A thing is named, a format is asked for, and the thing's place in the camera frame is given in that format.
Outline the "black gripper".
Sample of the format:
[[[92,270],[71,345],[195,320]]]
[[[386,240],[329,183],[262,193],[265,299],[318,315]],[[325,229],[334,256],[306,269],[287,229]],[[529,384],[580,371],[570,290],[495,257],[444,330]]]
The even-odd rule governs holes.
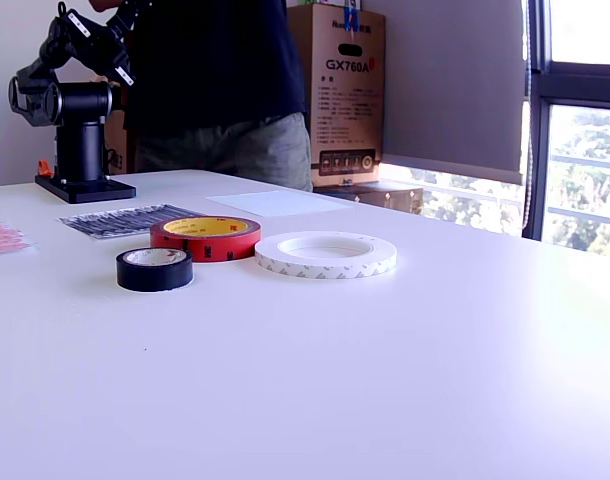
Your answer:
[[[105,25],[97,24],[76,10],[66,12],[66,53],[100,76],[126,87],[135,83],[123,39],[136,19],[135,10],[117,10]]]

